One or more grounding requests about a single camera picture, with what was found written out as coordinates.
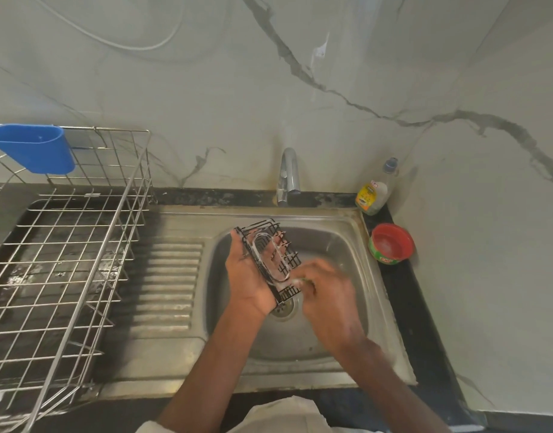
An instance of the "left hand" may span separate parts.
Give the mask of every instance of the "left hand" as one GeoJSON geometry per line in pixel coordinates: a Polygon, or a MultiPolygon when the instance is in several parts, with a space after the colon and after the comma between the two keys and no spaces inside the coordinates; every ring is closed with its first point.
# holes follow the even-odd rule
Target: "left hand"
{"type": "Polygon", "coordinates": [[[225,264],[229,273],[230,303],[242,311],[258,312],[264,319],[277,302],[252,257],[244,255],[242,238],[234,229],[230,237],[233,241],[225,264]]]}

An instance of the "red container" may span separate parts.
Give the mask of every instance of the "red container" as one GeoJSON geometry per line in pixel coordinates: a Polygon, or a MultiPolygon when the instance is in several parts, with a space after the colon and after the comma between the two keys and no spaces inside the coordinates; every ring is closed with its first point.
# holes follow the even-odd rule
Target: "red container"
{"type": "Polygon", "coordinates": [[[396,264],[413,254],[415,243],[406,229],[392,223],[382,223],[371,233],[369,250],[376,260],[396,264]]]}

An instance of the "white shirt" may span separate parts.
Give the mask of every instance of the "white shirt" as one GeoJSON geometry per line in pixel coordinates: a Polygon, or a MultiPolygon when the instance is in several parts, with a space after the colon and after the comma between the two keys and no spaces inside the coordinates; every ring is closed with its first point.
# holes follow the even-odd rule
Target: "white shirt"
{"type": "MultiPolygon", "coordinates": [[[[254,406],[243,422],[229,433],[371,433],[369,430],[329,427],[312,400],[289,397],[254,406]]],[[[154,421],[143,423],[136,433],[173,433],[154,421]]]]}

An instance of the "marble wall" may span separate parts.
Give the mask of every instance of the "marble wall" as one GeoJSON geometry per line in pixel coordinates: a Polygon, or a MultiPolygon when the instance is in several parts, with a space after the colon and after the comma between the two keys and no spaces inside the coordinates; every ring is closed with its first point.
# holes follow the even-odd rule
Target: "marble wall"
{"type": "Polygon", "coordinates": [[[468,405],[553,415],[553,0],[511,0],[390,200],[468,405]]]}
{"type": "Polygon", "coordinates": [[[149,129],[157,186],[272,189],[292,146],[303,190],[353,192],[507,1],[0,0],[0,122],[149,129]]]}

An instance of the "faucet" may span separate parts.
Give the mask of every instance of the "faucet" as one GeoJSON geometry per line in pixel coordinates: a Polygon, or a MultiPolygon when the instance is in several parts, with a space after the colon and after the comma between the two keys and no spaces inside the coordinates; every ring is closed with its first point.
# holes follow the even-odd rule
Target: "faucet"
{"type": "Polygon", "coordinates": [[[279,207],[288,206],[287,196],[289,194],[298,195],[301,193],[301,185],[298,180],[297,153],[291,147],[287,147],[282,152],[276,188],[276,203],[279,207]]]}

